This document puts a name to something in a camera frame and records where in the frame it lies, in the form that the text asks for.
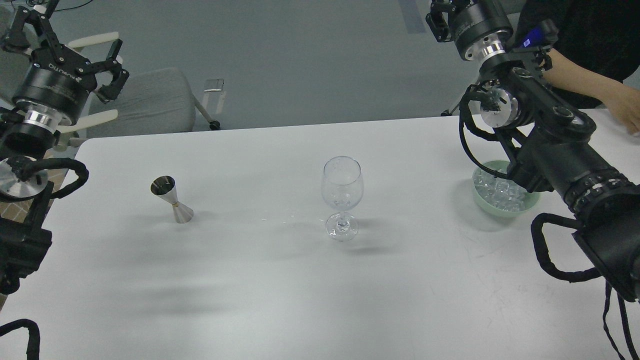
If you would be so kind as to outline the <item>person hand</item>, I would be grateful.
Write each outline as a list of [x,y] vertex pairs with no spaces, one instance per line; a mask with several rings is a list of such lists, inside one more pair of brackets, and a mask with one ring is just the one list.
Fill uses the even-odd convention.
[[640,91],[621,82],[614,81],[606,88],[602,103],[612,116],[627,130],[638,137],[640,133]]

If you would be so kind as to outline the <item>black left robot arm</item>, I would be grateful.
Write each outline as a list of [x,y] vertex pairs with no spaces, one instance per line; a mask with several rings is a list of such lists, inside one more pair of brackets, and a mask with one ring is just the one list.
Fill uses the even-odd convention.
[[24,75],[1,109],[1,203],[25,205],[21,215],[1,215],[1,303],[38,271],[52,244],[43,226],[50,202],[89,179],[87,167],[71,158],[48,157],[66,136],[103,125],[117,110],[82,116],[94,94],[103,103],[118,98],[130,74],[119,59],[115,33],[63,44],[51,26],[57,0],[17,7],[1,32],[1,50],[26,57]]

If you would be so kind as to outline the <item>person forearm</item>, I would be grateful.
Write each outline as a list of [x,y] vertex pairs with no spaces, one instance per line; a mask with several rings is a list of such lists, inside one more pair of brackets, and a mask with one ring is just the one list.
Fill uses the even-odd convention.
[[624,84],[567,59],[554,48],[548,52],[551,69],[544,71],[544,79],[555,88],[588,96],[607,104],[624,89]]

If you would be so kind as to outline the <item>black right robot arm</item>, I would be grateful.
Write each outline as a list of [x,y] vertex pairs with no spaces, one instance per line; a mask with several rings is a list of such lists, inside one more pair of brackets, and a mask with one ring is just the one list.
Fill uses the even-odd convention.
[[[543,79],[558,39],[546,19],[521,41],[496,0],[434,0],[426,15],[439,43],[455,43],[462,60],[479,64],[478,80],[458,102],[459,136],[467,157],[490,175],[529,193],[556,191],[573,218],[538,214],[531,223],[535,257],[553,278],[570,283],[605,278],[605,309],[617,292],[622,332],[633,360],[626,302],[639,301],[639,187],[601,157],[589,141],[595,122]],[[574,229],[593,267],[566,272],[553,264],[544,224]]]

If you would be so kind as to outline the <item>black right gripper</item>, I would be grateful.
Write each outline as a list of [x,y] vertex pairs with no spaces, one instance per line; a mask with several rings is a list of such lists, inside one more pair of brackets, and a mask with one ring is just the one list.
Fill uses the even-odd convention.
[[453,40],[464,61],[473,59],[472,48],[478,41],[497,34],[498,39],[505,42],[514,34],[498,0],[432,0],[425,22],[438,43]]

